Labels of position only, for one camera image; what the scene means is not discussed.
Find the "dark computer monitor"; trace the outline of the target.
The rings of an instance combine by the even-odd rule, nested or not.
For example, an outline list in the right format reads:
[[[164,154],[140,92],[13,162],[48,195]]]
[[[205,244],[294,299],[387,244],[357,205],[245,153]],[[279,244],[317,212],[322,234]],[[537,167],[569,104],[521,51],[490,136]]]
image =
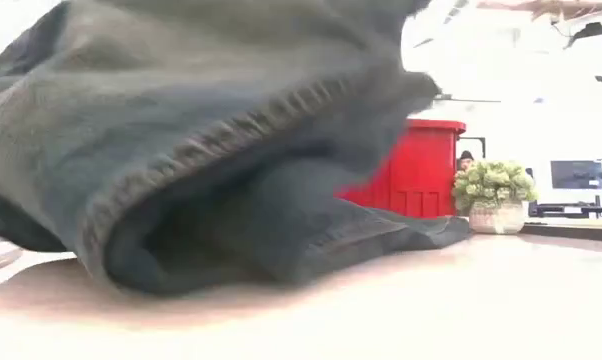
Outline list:
[[[554,189],[602,189],[602,165],[596,161],[551,161]]]

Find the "dark navy jeans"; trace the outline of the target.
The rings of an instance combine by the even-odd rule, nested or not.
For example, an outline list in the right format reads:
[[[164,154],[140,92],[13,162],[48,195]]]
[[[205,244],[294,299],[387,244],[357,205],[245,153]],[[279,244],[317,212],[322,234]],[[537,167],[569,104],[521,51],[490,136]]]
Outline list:
[[[0,237],[156,295],[467,239],[340,197],[439,93],[429,1],[61,0],[0,53]]]

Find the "red plastic laundry bin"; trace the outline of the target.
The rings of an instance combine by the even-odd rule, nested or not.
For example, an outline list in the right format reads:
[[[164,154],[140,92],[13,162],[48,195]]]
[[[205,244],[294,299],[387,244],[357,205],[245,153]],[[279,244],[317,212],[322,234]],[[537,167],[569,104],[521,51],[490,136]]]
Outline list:
[[[408,130],[370,180],[338,194],[358,205],[435,218],[456,213],[452,196],[456,145],[466,124],[411,119]]]

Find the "green artificial plant in pot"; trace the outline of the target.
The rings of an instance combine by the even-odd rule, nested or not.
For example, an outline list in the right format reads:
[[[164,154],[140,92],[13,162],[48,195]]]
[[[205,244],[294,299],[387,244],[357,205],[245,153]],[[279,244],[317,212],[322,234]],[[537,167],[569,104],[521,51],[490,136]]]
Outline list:
[[[535,182],[525,168],[509,161],[478,161],[454,177],[456,209],[477,233],[511,235],[525,224],[525,203],[537,199]]]

